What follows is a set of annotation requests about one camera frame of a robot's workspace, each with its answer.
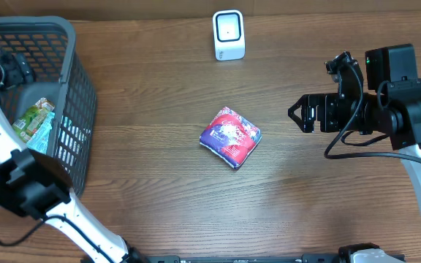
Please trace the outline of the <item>green juice carton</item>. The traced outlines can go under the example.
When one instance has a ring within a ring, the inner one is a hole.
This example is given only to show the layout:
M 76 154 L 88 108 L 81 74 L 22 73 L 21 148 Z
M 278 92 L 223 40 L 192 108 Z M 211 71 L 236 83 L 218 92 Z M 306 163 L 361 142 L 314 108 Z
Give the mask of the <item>green juice carton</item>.
M 54 109 L 54 103 L 42 97 L 12 124 L 12 128 L 23 142 L 28 142 Z

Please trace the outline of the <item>teal snack packet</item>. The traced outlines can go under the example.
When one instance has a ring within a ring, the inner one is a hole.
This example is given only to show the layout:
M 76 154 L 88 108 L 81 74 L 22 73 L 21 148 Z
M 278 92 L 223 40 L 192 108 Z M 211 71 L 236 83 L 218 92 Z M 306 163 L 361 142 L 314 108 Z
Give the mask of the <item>teal snack packet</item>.
M 54 112 L 49 112 L 39 129 L 34 133 L 31 139 L 26 143 L 27 147 L 39 153 L 46 154 L 48 150 L 49 136 L 52 129 L 52 120 L 55 117 Z

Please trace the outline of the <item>red purple tissue pack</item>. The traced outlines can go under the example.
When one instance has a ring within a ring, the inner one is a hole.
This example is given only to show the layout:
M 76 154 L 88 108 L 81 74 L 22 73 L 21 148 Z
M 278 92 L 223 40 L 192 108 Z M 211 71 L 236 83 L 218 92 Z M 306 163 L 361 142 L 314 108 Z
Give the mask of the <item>red purple tissue pack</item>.
M 200 135 L 200 144 L 233 169 L 251 155 L 262 139 L 261 130 L 229 107 L 223 107 Z

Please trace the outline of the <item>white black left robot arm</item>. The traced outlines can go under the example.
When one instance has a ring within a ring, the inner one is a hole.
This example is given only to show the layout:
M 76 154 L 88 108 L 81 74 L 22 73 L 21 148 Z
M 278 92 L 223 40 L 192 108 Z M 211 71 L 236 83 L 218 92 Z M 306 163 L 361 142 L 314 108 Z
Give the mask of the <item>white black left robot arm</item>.
M 59 17 L 0 18 L 0 207 L 49 224 L 93 262 L 143 262 L 81 203 L 96 91 Z

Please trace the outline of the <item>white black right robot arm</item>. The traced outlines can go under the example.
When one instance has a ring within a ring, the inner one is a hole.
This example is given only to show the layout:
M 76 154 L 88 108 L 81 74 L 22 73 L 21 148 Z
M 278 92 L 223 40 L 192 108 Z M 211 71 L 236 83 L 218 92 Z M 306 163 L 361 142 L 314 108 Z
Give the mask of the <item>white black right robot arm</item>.
M 288 109 L 288 116 L 304 133 L 320 123 L 324 133 L 335 133 L 326 147 L 327 159 L 391 158 L 401 160 L 414 187 L 421 214 L 421 78 L 414 46 L 381 47 L 365 52 L 366 75 L 350 52 L 325 62 L 338 90 L 330 94 L 305 94 Z M 389 139 L 390 152 L 333 154 L 337 142 L 358 132 L 380 135 L 364 147 Z

